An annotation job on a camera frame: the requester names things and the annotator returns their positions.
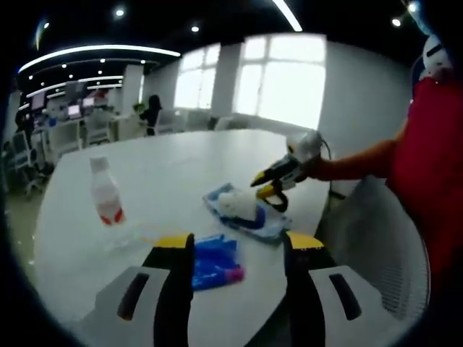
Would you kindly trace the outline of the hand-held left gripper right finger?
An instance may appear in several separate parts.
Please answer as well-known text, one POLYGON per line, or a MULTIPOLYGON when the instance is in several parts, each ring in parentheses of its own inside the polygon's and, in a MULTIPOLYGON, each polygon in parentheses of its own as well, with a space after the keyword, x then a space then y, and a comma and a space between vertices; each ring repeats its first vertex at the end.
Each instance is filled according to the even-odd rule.
POLYGON ((292 346, 389 346, 396 319, 380 292, 323 243, 287 231, 283 236, 292 346))

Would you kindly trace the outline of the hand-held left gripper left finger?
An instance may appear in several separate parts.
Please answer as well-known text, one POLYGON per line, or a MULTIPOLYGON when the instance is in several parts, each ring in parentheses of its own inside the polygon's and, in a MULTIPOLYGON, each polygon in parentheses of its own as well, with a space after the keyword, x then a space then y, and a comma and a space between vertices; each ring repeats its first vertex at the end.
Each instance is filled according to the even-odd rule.
POLYGON ((98 292, 82 320, 86 346, 187 346, 195 263, 193 234, 165 236, 139 267, 98 292))

